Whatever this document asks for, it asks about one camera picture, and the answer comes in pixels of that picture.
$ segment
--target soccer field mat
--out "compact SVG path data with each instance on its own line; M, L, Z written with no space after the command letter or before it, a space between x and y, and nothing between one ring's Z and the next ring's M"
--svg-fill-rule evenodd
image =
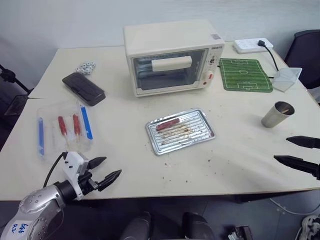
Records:
M258 60L221 58L221 77L227 91L261 92L273 91L272 84Z

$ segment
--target metal cup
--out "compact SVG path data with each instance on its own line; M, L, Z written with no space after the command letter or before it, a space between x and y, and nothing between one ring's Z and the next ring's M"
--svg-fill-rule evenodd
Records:
M261 123L266 128L273 128L294 113L295 109L293 106L287 102L278 101L262 118Z

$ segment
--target toaster oven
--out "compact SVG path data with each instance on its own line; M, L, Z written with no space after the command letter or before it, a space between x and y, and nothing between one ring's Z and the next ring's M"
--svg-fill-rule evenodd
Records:
M123 34L137 97L209 86L225 46L205 19L126 26Z

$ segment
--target oven window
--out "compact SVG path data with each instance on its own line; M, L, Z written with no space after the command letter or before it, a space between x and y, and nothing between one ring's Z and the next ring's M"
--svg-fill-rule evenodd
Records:
M133 59L137 88L142 90L169 88L192 85L198 80L207 49L166 53L154 56L136 57ZM152 60L188 57L192 59L191 66L186 68L154 71Z

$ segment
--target white wall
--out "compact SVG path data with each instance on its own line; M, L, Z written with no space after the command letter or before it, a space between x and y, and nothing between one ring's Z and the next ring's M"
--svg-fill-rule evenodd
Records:
M0 63L32 88L57 48L123 45L125 25L196 18L285 57L295 32L320 28L320 0L0 0Z

